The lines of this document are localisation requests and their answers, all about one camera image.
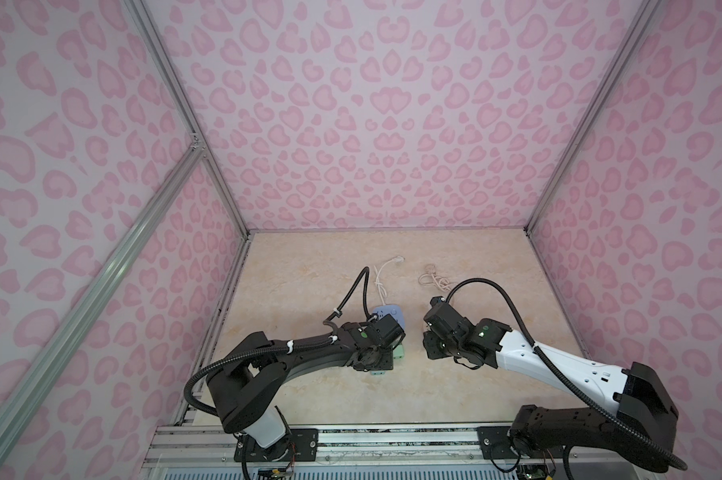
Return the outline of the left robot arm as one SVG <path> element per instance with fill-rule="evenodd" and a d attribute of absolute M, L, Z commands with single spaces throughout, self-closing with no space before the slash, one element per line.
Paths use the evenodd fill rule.
<path fill-rule="evenodd" d="M 258 331 L 248 335 L 223 359 L 209 365 L 200 379 L 212 403 L 197 409 L 220 420 L 229 434 L 243 434 L 262 449 L 286 442 L 290 428 L 273 405 L 276 394 L 291 380 L 329 368 L 364 373 L 393 368 L 393 351 L 405 331 L 390 314 L 338 325 L 325 321 L 325 335 L 273 340 Z"/>

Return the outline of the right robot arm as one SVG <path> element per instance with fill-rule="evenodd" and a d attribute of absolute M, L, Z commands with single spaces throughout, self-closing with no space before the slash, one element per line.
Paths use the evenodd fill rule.
<path fill-rule="evenodd" d="M 687 468 L 673 452 L 678 410 L 651 367 L 633 363 L 622 368 L 578 357 L 531 342 L 521 331 L 489 318 L 472 323 L 443 297 L 431 300 L 424 322 L 423 345 L 430 359 L 522 374 L 581 401 L 578 408 L 521 406 L 507 433 L 519 454 L 585 447 L 614 452 L 655 473 Z"/>

